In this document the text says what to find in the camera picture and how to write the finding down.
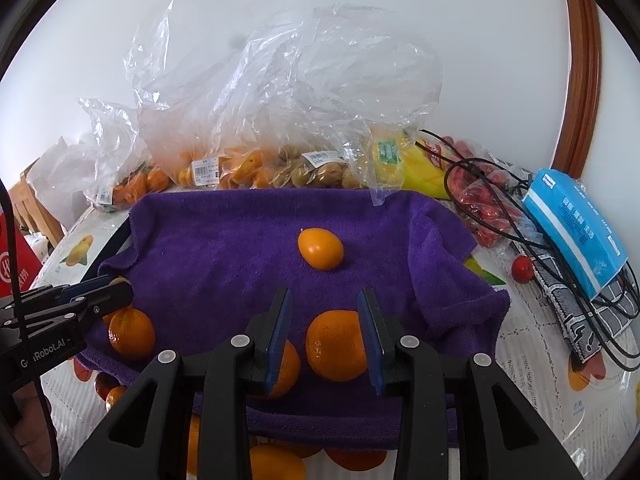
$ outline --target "purple cloth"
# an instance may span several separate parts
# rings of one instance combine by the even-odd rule
[[[371,286],[382,311],[439,352],[494,355],[507,292],[494,292],[462,261],[475,246],[463,223],[435,200],[402,191],[374,207],[366,190],[268,189],[153,194],[130,213],[133,247],[101,272],[122,274],[134,306],[156,328],[156,352],[213,349],[242,333],[280,286],[292,291],[288,339],[302,360],[293,389],[278,400],[248,401],[252,433],[343,449],[393,449],[399,399],[377,397],[368,374],[347,383],[316,376],[305,334],[326,310],[356,310]],[[298,252],[301,229],[322,227],[344,244],[344,261],[314,270]],[[120,362],[103,324],[87,336],[83,361],[130,384],[146,362]],[[449,413],[450,441],[455,417]]]

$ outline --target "silver screw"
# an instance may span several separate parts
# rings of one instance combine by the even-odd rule
[[[231,344],[236,348],[242,348],[243,346],[247,346],[249,344],[249,336],[244,334],[235,335],[231,338]]]
[[[175,359],[175,352],[173,350],[162,350],[158,354],[158,361],[160,361],[163,365],[170,363]]]
[[[400,344],[405,348],[415,348],[420,344],[420,340],[414,335],[403,335]]]
[[[491,358],[487,354],[476,354],[474,355],[474,362],[478,366],[488,366],[491,364]]]

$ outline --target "blue box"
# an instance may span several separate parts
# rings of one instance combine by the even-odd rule
[[[626,263],[620,238],[567,174],[539,170],[523,204],[558,246],[590,300]]]

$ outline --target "black wire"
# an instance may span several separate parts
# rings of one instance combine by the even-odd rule
[[[56,438],[56,429],[53,426],[51,415],[49,413],[49,406],[47,405],[47,398],[42,391],[42,384],[40,383],[40,376],[36,371],[36,367],[33,359],[33,352],[31,351],[31,345],[29,342],[29,333],[27,330],[27,323],[24,319],[24,313],[22,311],[22,298],[20,293],[20,282],[18,280],[18,257],[17,246],[15,241],[15,218],[14,208],[11,204],[11,197],[4,186],[2,180],[0,180],[0,207],[4,210],[4,220],[6,225],[6,239],[7,239],[7,251],[9,257],[9,272],[11,275],[11,294],[14,297],[14,315],[18,322],[18,331],[20,333],[20,339],[24,344],[25,352],[28,356],[28,369],[33,377],[33,384],[38,396],[38,402],[44,414],[45,423],[47,426],[47,434],[49,435],[49,445],[51,447],[51,468],[49,471],[49,480],[58,480],[60,478],[60,455],[58,451],[58,440]]]
[[[529,213],[529,211],[527,211],[516,200],[514,200],[509,193],[507,193],[501,187],[497,186],[496,183],[491,180],[490,176],[485,175],[484,171],[481,169],[478,163],[482,165],[488,164],[499,170],[506,171],[507,173],[509,173],[518,183],[515,186],[514,190],[518,191],[520,197],[522,197],[522,193],[521,193],[522,190],[523,189],[526,190],[529,187],[527,181],[521,179],[517,175],[513,174],[510,170],[508,170],[507,168],[503,167],[500,164],[497,164],[493,160],[487,160],[481,157],[465,157],[460,153],[459,150],[455,148],[455,146],[453,146],[450,142],[443,139],[442,137],[428,130],[420,130],[420,131],[438,139],[440,142],[446,145],[453,153],[455,153],[460,158],[460,160],[451,160],[450,158],[447,158],[441,155],[439,152],[436,152],[435,150],[431,150],[428,146],[423,146],[420,142],[416,142],[416,146],[418,146],[420,149],[449,163],[449,167],[447,168],[444,174],[444,188],[445,188],[445,192],[447,193],[451,201],[454,203],[456,208],[461,212],[463,212],[465,215],[467,215],[469,218],[471,218],[472,221],[476,222],[479,226],[482,226],[483,228],[488,229],[489,231],[494,232],[495,234],[500,235],[501,237],[507,238],[514,242],[518,242],[523,246],[525,246],[529,250],[529,253],[532,254],[533,258],[537,261],[537,263],[539,263],[540,267],[542,267],[546,272],[548,272],[549,275],[553,277],[553,279],[555,279],[559,283],[562,283],[571,292],[576,303],[578,304],[578,307],[580,308],[582,314],[584,315],[586,322],[588,323],[594,335],[598,339],[598,342],[600,343],[602,349],[609,355],[612,361],[615,362],[615,364],[617,364],[623,370],[626,370],[629,372],[638,370],[638,368],[640,368],[640,362],[634,367],[629,367],[623,364],[617,358],[617,356],[614,355],[614,353],[611,351],[607,343],[604,341],[602,334],[606,335],[607,341],[610,342],[618,352],[620,352],[623,356],[629,359],[640,358],[640,352],[638,354],[631,354],[627,352],[625,349],[623,349],[615,341],[615,338],[612,336],[612,334],[609,333],[609,331],[606,329],[606,327],[603,324],[603,321],[600,319],[600,316],[597,314],[596,309],[594,308],[594,304],[598,306],[605,306],[608,308],[612,308],[617,312],[619,312],[623,317],[626,317],[627,319],[635,319],[640,314],[640,290],[638,290],[638,286],[637,286],[638,281],[636,280],[636,275],[631,267],[631,264],[627,262],[626,267],[628,267],[634,282],[631,283],[629,281],[628,276],[626,275],[626,271],[623,267],[623,269],[618,273],[616,277],[616,279],[618,280],[618,283],[620,284],[620,289],[621,289],[620,296],[617,300],[613,300],[613,299],[610,300],[609,298],[606,298],[602,293],[599,293],[594,300],[591,300],[590,298],[587,297],[584,289],[579,285],[569,265],[565,261],[561,252],[558,250],[558,247],[553,243],[551,238],[541,229],[536,219],[533,218],[533,216]],[[485,222],[481,218],[478,218],[478,216],[476,216],[473,212],[469,211],[468,207],[466,207],[463,203],[457,200],[457,198],[453,195],[453,193],[449,189],[449,176],[451,175],[451,172],[453,171],[454,168],[462,168],[470,172],[474,177],[476,177],[476,179],[482,181],[485,188],[489,190],[495,204],[498,205],[498,207],[502,211],[502,214],[504,218],[507,220],[507,222],[509,223],[511,229],[515,232],[515,235],[512,235],[508,232],[495,228],[494,226]],[[496,190],[499,190],[503,198],[507,199],[515,208],[517,208],[521,213],[523,213],[524,216],[526,216],[529,220],[532,221],[537,231],[542,235],[543,240],[545,242],[544,244],[539,244],[539,243],[533,242],[532,240],[528,240],[526,237],[522,235],[522,232],[518,228],[516,222],[513,220],[511,214],[507,211],[503,203],[503,200],[501,199],[500,196],[498,196],[498,193]],[[534,248],[542,249],[543,251],[546,251],[551,257],[553,257],[554,260],[556,261],[556,264],[559,267],[559,272],[562,274],[562,276],[559,276],[554,270],[552,270],[544,262],[544,260],[542,260],[538,256]],[[629,314],[624,308],[622,308],[619,305],[620,301],[627,294],[631,296],[632,303],[635,303],[636,305],[635,312],[632,314]]]

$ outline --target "red bag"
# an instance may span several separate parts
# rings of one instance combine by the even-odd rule
[[[15,245],[18,253],[18,282],[20,291],[27,290],[42,268],[38,257],[29,247],[27,240],[15,229]],[[9,253],[6,239],[6,218],[0,208],[0,298],[11,295],[11,273],[9,272]]]

